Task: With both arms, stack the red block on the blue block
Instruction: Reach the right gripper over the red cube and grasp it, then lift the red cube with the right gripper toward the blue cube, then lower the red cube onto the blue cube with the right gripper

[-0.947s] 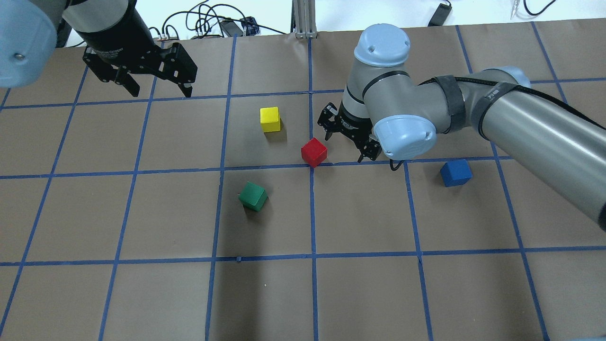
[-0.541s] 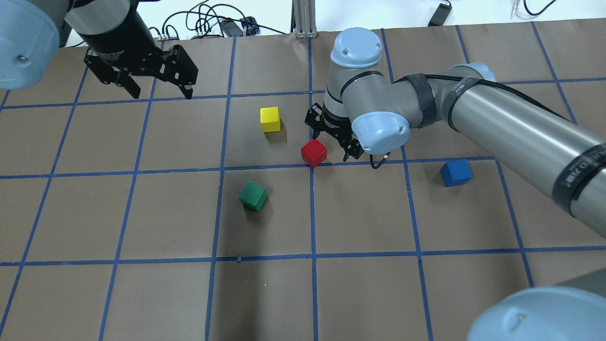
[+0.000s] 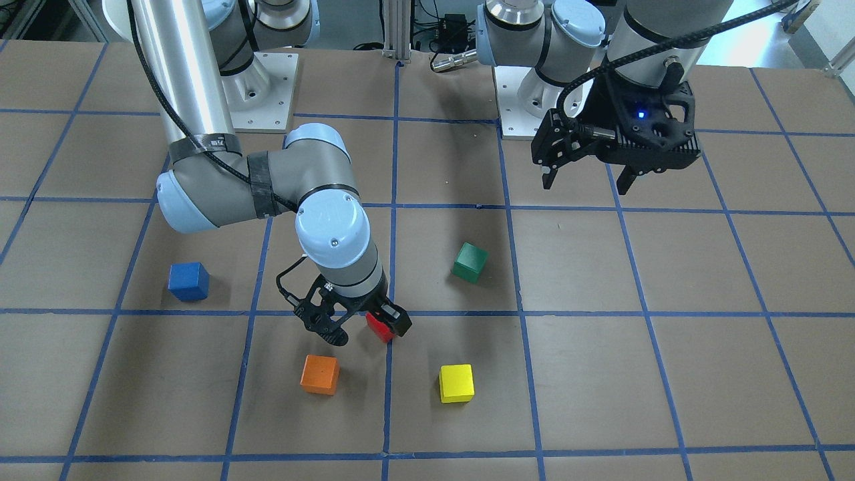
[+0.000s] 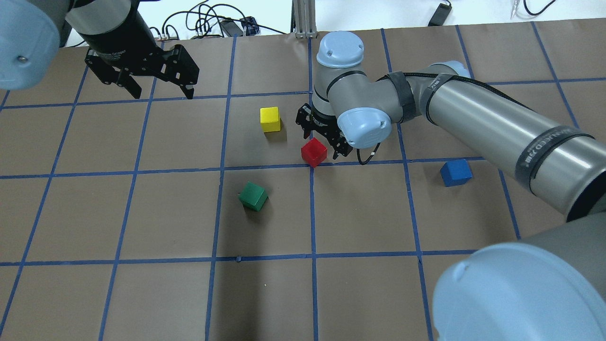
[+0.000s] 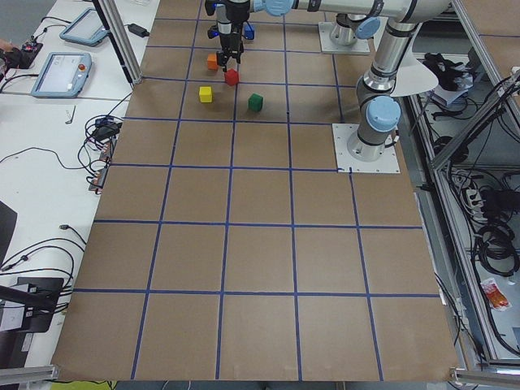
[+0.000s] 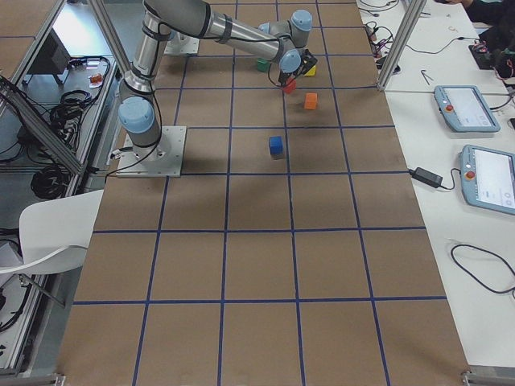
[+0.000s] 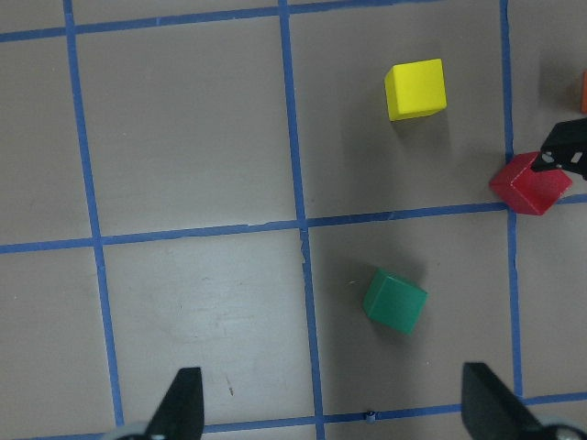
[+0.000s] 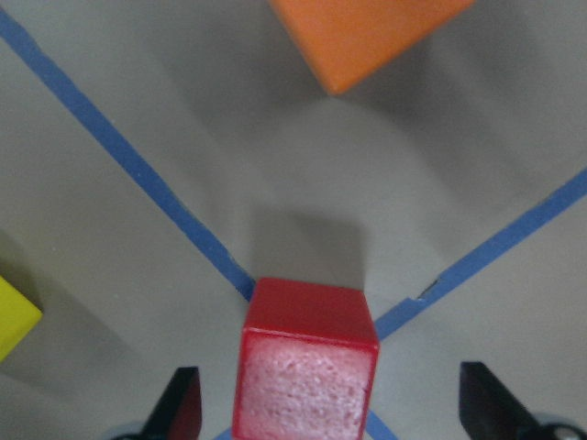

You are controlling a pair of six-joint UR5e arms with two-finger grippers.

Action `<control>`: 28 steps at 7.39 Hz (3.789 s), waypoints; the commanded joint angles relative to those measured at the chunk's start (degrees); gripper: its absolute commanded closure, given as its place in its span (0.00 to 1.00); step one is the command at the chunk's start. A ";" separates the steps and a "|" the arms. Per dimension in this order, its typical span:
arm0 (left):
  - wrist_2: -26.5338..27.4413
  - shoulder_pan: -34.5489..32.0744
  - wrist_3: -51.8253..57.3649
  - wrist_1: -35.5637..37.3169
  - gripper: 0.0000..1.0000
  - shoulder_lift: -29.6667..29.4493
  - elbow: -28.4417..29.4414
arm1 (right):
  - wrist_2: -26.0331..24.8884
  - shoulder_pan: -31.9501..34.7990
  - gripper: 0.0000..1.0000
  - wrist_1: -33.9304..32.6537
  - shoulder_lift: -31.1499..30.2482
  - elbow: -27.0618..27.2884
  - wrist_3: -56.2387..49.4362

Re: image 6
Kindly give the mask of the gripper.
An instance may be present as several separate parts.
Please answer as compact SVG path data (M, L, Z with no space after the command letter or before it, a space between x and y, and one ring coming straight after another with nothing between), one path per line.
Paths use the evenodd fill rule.
M309 49L305 49L301 54L301 64L299 67L291 74L291 79L296 80L300 76L303 76L311 67L316 65L318 59L310 52ZM283 71L279 72L278 75L278 84L279 85L288 85L290 82L290 73L286 73Z

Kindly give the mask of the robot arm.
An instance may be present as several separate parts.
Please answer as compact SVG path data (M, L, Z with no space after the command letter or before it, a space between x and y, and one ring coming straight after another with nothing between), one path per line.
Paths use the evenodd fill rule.
M153 162L168 151L159 124L154 80L166 43L175 34L212 40L255 55L279 68L274 86L286 90L316 65L307 49L312 15L297 10L287 20L251 27L214 10L205 1L145 1L142 39L121 85L118 117L139 162Z
M170 33L168 43L172 44L172 45L174 45L174 44L184 45L189 41L189 39L190 39L190 37L185 34L179 33L177 31L172 31Z

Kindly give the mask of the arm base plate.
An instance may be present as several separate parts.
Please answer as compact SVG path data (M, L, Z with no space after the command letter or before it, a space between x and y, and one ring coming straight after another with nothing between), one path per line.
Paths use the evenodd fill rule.
M197 55L199 51L200 40L190 37L189 41L184 45L169 44L164 50L164 55L178 56L178 55Z
M121 153L115 175L119 178L178 178L182 170L186 136L186 126L165 125L157 147L143 149L134 147L127 134L124 147L130 147L130 150Z

